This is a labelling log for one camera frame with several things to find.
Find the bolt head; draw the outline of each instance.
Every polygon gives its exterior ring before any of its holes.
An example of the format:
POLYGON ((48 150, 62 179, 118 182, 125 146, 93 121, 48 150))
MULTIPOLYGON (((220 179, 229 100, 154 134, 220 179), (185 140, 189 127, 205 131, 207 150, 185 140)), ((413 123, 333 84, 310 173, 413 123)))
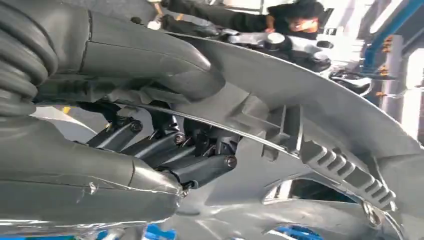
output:
POLYGON ((182 135, 182 134, 178 134, 177 136, 175 136, 175 143, 176 144, 182 144, 186 141, 186 136, 182 135))
POLYGON ((140 132, 142 130, 142 125, 138 122, 131 124, 131 130, 134 132, 140 132))
POLYGON ((230 168, 235 168, 237 165, 237 158, 235 156, 229 156, 225 160, 225 163, 230 168))

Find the blue pipe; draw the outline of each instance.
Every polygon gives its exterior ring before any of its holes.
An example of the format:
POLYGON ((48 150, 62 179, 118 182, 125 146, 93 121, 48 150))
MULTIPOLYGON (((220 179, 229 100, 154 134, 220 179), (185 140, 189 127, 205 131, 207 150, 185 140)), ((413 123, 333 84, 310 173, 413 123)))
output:
POLYGON ((396 32, 405 21, 412 16, 424 3, 424 0, 409 0, 406 6, 393 18, 393 20, 381 31, 372 41, 371 45, 365 50, 362 72, 367 72, 374 65, 374 58, 377 50, 381 48, 384 40, 396 32))

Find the fluorescent light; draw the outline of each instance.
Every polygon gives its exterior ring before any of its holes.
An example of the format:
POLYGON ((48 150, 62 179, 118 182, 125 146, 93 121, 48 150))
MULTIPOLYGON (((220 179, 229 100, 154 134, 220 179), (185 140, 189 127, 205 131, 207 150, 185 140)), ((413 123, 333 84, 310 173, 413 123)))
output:
POLYGON ((401 124, 405 132, 413 138, 418 137, 420 125, 421 111, 421 89, 414 89, 415 86, 421 85, 423 81, 424 70, 424 48, 415 50, 408 58, 408 66, 406 72, 406 87, 408 90, 403 95, 403 107, 401 124))
POLYGON ((384 11, 378 16, 377 20, 372 24, 369 32, 376 33, 385 23, 385 21, 392 15, 397 7, 401 4, 402 0, 392 0, 392 2, 384 9, 384 11))

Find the blue object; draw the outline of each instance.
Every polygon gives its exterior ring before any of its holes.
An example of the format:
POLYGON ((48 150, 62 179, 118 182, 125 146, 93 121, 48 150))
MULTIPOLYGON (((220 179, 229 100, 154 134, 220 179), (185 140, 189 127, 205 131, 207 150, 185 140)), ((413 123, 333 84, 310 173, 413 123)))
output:
POLYGON ((158 225, 150 224, 147 226, 147 231, 145 237, 150 240, 174 240, 177 236, 177 232, 175 230, 170 231, 162 231, 158 225))
MULTIPOLYGON (((102 240, 108 235, 108 231, 99 232, 97 240, 102 240)), ((158 225, 150 224, 147 226, 145 238, 149 240, 174 240, 177 236, 175 230, 162 231, 158 225)), ((0 240, 71 240, 73 236, 48 236, 48 237, 5 237, 0 240)))
POLYGON ((279 227, 276 229, 280 233, 285 233, 288 236, 297 240, 323 240, 315 232, 300 226, 279 227))
POLYGON ((423 3, 424 0, 409 0, 407 5, 393 18, 387 27, 375 37, 371 45, 365 50, 365 60, 363 62, 362 72, 367 72, 373 67, 376 52, 379 48, 381 48, 384 40, 396 32, 405 23, 405 21, 421 7, 423 3))

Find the gray plastic part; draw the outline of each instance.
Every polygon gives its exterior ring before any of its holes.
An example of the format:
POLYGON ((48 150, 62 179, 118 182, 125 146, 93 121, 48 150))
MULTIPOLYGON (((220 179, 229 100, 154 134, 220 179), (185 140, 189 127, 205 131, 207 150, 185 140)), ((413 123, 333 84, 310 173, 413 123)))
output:
POLYGON ((370 173, 344 156, 313 142, 303 143, 300 159, 317 173, 333 180, 381 210, 391 210, 396 195, 370 173))
POLYGON ((189 43, 97 13, 92 14, 81 73, 146 84, 154 80, 190 100, 210 97, 225 84, 219 71, 189 43))

